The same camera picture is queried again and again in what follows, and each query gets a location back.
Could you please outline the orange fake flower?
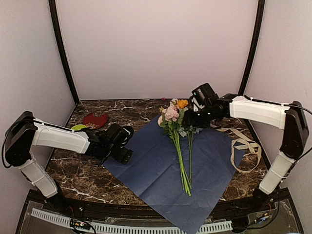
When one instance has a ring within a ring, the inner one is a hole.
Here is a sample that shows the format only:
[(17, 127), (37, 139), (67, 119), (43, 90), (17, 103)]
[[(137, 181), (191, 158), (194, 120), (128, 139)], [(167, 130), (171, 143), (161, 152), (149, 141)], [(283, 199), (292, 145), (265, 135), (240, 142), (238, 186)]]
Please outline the orange fake flower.
[[(177, 110), (179, 113), (178, 118), (178, 129), (176, 135), (177, 142), (177, 151), (179, 157), (179, 165), (180, 165), (180, 174), (181, 174), (181, 183), (182, 188), (188, 196), (191, 196), (192, 189), (192, 136), (189, 127), (183, 127), (182, 122), (185, 115), (185, 112), (188, 110), (188, 101), (186, 99), (178, 99), (177, 100)], [(181, 140), (180, 138), (185, 138), (188, 141), (188, 149), (189, 149), (189, 172), (184, 165), (183, 153), (181, 149)]]

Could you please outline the pink fake flower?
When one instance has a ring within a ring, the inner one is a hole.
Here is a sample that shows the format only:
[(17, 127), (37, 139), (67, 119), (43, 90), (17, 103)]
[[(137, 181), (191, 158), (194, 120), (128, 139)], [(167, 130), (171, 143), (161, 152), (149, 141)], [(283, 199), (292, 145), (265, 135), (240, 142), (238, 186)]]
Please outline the pink fake flower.
[(162, 120), (159, 121), (159, 126), (164, 129), (165, 134), (174, 139), (181, 126), (177, 106), (170, 103), (168, 108), (162, 110), (161, 117)]

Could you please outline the blue wrapping paper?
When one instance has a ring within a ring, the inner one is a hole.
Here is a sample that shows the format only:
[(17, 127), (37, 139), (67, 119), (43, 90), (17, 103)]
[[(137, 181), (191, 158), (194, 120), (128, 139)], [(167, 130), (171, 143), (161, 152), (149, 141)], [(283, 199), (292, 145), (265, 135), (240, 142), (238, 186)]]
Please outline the blue wrapping paper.
[[(181, 138), (184, 165), (189, 172), (188, 141)], [(192, 149), (192, 189), (182, 189), (176, 148), (157, 119), (134, 133), (127, 144), (133, 151), (123, 165), (112, 158), (104, 167), (136, 196), (186, 233), (195, 234), (222, 197), (236, 169), (230, 162), (232, 139), (215, 129), (196, 134)], [(235, 151), (238, 166), (245, 154)]]

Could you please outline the beige ribbon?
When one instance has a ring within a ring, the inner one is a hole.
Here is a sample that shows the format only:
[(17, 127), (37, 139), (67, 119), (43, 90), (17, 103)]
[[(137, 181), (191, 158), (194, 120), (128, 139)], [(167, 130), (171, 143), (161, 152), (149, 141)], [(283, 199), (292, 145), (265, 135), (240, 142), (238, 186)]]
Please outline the beige ribbon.
[[(222, 128), (222, 127), (217, 127), (214, 124), (210, 124), (210, 126), (219, 132), (230, 131), (231, 133), (235, 134), (238, 137), (236, 139), (233, 139), (231, 143), (230, 162), (239, 173), (249, 174), (259, 165), (261, 161), (261, 157), (262, 157), (262, 148), (258, 143), (256, 143), (254, 140), (249, 139), (247, 136), (245, 136), (244, 134), (242, 134), (239, 130), (235, 128)], [(236, 150), (240, 150), (240, 151), (248, 150), (252, 155), (256, 155), (256, 158), (257, 158), (256, 165), (250, 170), (242, 170), (238, 168), (234, 161)]]

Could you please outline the light blue fake flower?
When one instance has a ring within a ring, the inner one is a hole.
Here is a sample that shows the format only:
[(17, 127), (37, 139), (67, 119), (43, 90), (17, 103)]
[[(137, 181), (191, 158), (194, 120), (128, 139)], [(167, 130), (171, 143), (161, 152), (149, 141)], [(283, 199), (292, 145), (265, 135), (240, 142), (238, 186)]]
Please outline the light blue fake flower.
[(187, 137), (188, 139), (188, 148), (189, 148), (189, 181), (190, 185), (192, 184), (192, 149), (193, 149), (193, 140), (195, 134), (199, 134), (202, 131), (202, 128), (194, 127), (180, 127), (179, 134), (181, 137)]

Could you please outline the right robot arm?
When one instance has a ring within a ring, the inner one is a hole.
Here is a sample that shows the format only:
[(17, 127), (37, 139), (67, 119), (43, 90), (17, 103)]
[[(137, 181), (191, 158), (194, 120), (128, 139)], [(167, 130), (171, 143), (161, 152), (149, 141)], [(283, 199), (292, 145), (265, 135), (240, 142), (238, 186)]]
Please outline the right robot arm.
[(268, 124), (283, 130), (282, 145), (269, 171), (259, 184), (259, 191), (249, 200), (249, 208), (260, 211), (268, 203), (266, 195), (271, 194), (298, 160), (307, 153), (304, 151), (309, 137), (305, 118), (306, 108), (301, 103), (274, 103), (237, 94), (219, 97), (208, 83), (192, 91), (192, 109), (184, 114), (182, 125), (207, 127), (212, 120), (225, 117), (242, 118)]

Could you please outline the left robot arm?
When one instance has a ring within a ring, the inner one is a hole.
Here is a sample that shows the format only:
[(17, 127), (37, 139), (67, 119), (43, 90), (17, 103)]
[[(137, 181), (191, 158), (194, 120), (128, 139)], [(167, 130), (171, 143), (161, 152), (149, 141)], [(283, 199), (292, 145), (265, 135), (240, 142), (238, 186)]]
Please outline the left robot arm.
[(69, 202), (63, 198), (56, 182), (37, 163), (31, 154), (33, 146), (45, 146), (68, 150), (97, 158), (103, 164), (109, 157), (119, 163), (127, 164), (133, 151), (125, 148), (134, 134), (131, 126), (112, 124), (107, 130), (94, 131), (90, 128), (73, 130), (46, 123), (33, 116), (32, 112), (23, 112), (9, 127), (1, 146), (2, 164), (6, 169), (18, 168), (22, 174), (50, 198), (50, 205), (63, 213), (69, 208)]

